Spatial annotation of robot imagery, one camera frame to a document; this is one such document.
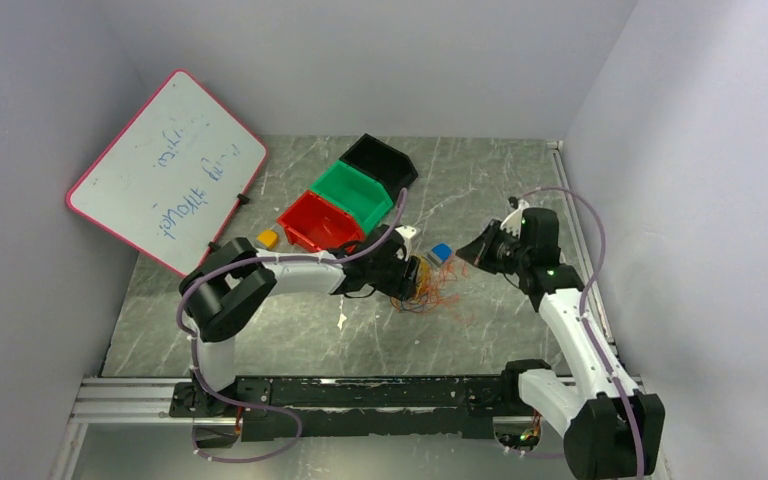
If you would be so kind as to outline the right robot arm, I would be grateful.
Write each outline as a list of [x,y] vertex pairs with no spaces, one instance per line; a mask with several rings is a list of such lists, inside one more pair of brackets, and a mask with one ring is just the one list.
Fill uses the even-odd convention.
[[484,272],[516,277],[575,380],[568,386],[550,366],[526,361],[501,385],[500,402],[513,414],[539,413],[560,435],[575,478],[646,477],[657,466],[665,407],[641,391],[593,324],[585,284],[561,260],[559,230],[553,210],[519,208],[455,252]]

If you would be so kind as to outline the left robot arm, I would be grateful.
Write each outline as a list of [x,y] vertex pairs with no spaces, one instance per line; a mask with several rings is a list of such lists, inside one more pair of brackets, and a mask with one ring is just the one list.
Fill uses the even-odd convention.
[[179,286],[176,321],[191,338],[197,403],[221,416],[237,400],[235,338],[270,297],[317,293],[350,296],[364,289],[409,300],[421,260],[396,229],[314,253],[277,253],[238,237],[210,253]]

